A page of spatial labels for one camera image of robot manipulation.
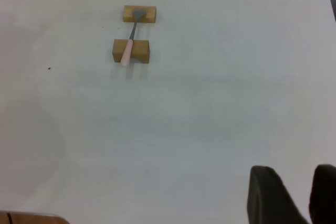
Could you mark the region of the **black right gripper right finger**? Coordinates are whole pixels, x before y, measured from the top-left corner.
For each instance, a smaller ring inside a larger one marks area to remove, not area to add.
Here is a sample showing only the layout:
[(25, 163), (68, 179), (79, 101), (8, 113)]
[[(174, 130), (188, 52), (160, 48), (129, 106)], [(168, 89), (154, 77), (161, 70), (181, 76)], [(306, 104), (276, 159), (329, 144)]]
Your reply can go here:
[(309, 213), (312, 223), (335, 223), (335, 167), (318, 165), (314, 171)]

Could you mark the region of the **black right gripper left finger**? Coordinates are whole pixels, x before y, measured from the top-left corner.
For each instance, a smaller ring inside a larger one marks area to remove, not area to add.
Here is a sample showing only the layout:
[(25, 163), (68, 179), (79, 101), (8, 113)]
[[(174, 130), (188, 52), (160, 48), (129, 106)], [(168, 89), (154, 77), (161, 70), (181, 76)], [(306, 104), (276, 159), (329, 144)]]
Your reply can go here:
[(280, 176), (268, 166), (250, 170), (247, 214), (250, 224), (307, 223)]

